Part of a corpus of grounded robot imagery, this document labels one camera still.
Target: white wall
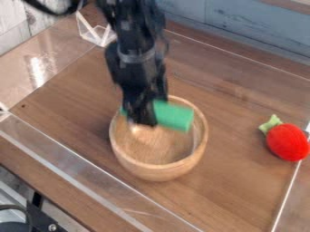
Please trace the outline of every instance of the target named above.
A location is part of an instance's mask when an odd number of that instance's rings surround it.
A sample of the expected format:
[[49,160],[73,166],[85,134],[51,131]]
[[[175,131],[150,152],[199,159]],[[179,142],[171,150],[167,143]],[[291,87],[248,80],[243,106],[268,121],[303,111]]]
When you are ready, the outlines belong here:
[[[51,8],[63,10],[65,0],[41,0]],[[0,55],[40,33],[57,18],[37,12],[20,0],[0,0]]]
[[162,9],[198,24],[310,57],[310,15],[260,0],[156,0]]

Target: toy strawberry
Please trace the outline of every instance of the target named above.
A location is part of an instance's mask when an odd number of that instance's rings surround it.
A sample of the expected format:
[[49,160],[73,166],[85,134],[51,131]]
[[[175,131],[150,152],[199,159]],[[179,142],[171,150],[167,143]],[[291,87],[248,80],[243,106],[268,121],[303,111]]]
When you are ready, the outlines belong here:
[[303,131],[293,124],[283,123],[274,114],[270,121],[259,126],[266,135],[268,149],[284,160],[302,160],[310,150],[310,145]]

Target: black cable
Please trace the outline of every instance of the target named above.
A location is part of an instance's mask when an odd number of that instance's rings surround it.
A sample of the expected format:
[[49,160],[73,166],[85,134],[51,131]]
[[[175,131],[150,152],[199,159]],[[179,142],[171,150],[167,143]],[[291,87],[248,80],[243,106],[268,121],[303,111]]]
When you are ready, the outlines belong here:
[[11,209],[15,209],[15,210],[17,210],[17,211],[20,211],[20,212],[24,213],[25,218],[27,218],[25,219],[25,223],[28,223],[28,225],[29,225],[29,232],[32,232],[32,217],[31,217],[31,214],[27,212],[25,208],[19,207],[16,205],[0,205],[0,211],[3,211],[3,210],[11,210]]
[[76,12],[77,10],[77,7],[79,7],[79,3],[80,1],[79,0],[71,0],[71,5],[69,7],[67,8],[65,11],[63,12],[55,12],[53,10],[51,10],[45,5],[43,5],[37,0],[23,0],[27,4],[29,4],[35,9],[37,9],[39,11],[49,14],[49,15],[53,15],[53,16],[63,16],[63,15],[69,15],[72,13]]

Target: wooden bowl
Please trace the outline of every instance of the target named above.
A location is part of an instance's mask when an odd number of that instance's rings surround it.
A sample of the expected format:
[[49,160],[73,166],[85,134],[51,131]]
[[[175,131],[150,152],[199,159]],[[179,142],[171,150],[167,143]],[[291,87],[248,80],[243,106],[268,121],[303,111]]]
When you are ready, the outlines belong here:
[[194,110],[188,132],[132,124],[119,112],[109,124],[111,147],[119,162],[135,176],[152,181],[167,181],[190,172],[208,139],[208,124],[198,107],[174,96],[170,102]]

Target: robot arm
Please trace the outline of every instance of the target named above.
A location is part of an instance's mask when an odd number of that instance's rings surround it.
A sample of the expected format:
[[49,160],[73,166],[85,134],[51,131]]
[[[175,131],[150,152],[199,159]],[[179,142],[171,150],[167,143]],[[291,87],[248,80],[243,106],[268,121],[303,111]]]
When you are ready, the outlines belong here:
[[[37,0],[24,1],[49,15],[71,14],[81,3],[71,0],[71,7],[57,13]],[[167,101],[164,15],[155,0],[96,0],[96,6],[117,34],[117,41],[105,50],[105,59],[111,78],[123,90],[127,118],[133,123],[155,126],[152,101]],[[156,49],[159,39],[166,45],[163,53]]]

